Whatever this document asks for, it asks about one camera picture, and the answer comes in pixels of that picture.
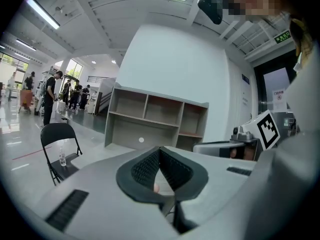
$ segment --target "black folding chair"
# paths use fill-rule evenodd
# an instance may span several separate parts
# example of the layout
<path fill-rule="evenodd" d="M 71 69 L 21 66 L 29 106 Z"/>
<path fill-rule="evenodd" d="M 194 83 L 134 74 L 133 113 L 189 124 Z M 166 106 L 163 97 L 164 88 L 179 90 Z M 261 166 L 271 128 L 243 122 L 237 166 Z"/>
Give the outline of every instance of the black folding chair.
<path fill-rule="evenodd" d="M 41 131 L 41 144 L 45 154 L 46 161 L 49 166 L 51 178 L 56 186 L 55 179 L 60 183 L 66 178 L 78 171 L 76 167 L 71 164 L 71 161 L 79 156 L 79 152 L 82 155 L 81 149 L 78 144 L 78 140 L 74 129 L 66 123 L 50 123 L 47 124 Z M 69 154 L 65 157 L 66 166 L 61 166 L 59 159 L 50 163 L 45 146 L 65 139 L 75 139 L 77 150 L 76 153 Z"/>

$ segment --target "white table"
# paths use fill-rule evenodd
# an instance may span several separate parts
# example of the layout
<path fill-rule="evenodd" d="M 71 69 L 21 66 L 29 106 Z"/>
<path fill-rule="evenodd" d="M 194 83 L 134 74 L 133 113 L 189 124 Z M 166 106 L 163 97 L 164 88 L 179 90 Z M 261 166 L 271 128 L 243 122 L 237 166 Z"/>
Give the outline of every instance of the white table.
<path fill-rule="evenodd" d="M 119 156 L 134 150 L 135 149 L 111 143 L 105 148 L 96 148 L 91 153 L 85 153 L 83 155 L 80 155 L 79 157 L 73 159 L 71 161 L 71 164 L 73 164 L 78 169 L 82 169 L 83 167 L 92 163 Z"/>

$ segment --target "plastic bottle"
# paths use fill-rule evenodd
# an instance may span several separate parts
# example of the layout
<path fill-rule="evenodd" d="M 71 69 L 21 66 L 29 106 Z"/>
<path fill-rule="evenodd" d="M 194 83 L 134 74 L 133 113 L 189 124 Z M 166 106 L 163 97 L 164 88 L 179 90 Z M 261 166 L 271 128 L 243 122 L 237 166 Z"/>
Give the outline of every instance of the plastic bottle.
<path fill-rule="evenodd" d="M 66 166 L 66 154 L 65 154 L 65 149 L 64 147 L 60 147 L 60 154 L 59 154 L 59 160 L 60 160 L 60 165 L 61 166 Z"/>

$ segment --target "red line on floor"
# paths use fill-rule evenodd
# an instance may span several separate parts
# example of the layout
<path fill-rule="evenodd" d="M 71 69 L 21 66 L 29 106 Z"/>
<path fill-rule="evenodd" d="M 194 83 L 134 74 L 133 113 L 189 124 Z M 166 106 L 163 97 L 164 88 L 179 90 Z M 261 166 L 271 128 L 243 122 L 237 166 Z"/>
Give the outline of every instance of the red line on floor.
<path fill-rule="evenodd" d="M 12 160 L 16 160 L 16 159 L 19 159 L 19 158 L 24 158 L 24 157 L 26 157 L 26 156 L 30 156 L 30 155 L 35 154 L 35 153 L 38 153 L 38 152 L 40 152 L 40 151 L 43 151 L 43 149 L 40 149 L 40 150 L 38 150 L 38 151 L 34 151 L 34 152 L 32 152 L 32 153 L 29 153 L 29 154 L 25 154 L 25 155 L 23 155 L 23 156 L 19 156 L 19 157 L 17 157 L 17 158 L 12 159 Z"/>

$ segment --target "green exit sign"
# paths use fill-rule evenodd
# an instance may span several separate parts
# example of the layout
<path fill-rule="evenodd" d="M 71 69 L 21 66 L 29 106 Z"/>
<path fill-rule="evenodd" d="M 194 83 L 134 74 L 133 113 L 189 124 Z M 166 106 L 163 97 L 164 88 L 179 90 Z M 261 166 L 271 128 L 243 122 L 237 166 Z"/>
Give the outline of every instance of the green exit sign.
<path fill-rule="evenodd" d="M 276 36 L 274 38 L 274 40 L 276 41 L 277 44 L 280 44 L 280 43 L 282 43 L 283 41 L 285 41 L 285 40 L 287 40 L 289 38 L 291 38 L 291 35 L 290 35 L 289 30 L 287 30 L 286 32 Z"/>

